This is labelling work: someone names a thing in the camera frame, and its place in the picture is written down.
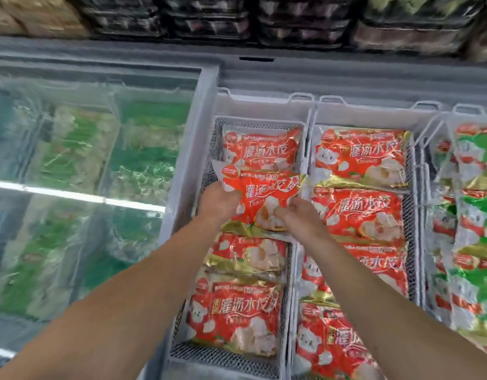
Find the forearm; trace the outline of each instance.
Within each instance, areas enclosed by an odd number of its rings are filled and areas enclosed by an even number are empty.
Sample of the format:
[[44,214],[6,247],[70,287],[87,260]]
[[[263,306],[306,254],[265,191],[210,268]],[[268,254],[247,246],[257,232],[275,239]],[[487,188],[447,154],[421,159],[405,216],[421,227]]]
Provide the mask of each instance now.
[[487,379],[487,355],[403,298],[326,233],[306,252],[389,380]]
[[135,379],[188,295],[218,231],[219,224],[194,218],[142,262],[69,307],[0,371],[0,380]]

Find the glass freezer lid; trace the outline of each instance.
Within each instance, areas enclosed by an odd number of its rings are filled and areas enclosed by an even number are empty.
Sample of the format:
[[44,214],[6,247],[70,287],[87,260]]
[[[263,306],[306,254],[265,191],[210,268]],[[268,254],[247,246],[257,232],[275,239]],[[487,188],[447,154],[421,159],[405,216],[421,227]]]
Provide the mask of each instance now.
[[0,62],[0,366],[169,238],[216,75]]

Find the hand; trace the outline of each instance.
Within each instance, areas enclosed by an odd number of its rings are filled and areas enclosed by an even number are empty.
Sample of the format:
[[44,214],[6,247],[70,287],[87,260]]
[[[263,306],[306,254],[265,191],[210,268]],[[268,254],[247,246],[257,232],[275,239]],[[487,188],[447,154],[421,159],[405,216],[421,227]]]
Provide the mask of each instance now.
[[330,236],[314,205],[307,200],[293,197],[287,208],[278,206],[273,213],[303,246],[318,238]]
[[222,188],[222,183],[216,181],[203,192],[198,217],[220,227],[236,215],[236,207],[240,204],[240,198],[240,191],[226,192]]

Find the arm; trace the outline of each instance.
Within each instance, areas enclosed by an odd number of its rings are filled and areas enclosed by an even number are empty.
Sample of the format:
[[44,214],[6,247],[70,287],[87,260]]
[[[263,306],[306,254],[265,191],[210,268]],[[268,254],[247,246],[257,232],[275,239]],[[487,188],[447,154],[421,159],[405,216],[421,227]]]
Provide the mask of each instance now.
[[487,355],[405,299],[335,242],[300,198],[275,210],[319,266],[388,380],[487,379]]
[[223,191],[220,182],[211,185],[198,216],[53,320],[0,370],[0,380],[136,379],[239,201],[239,192]]

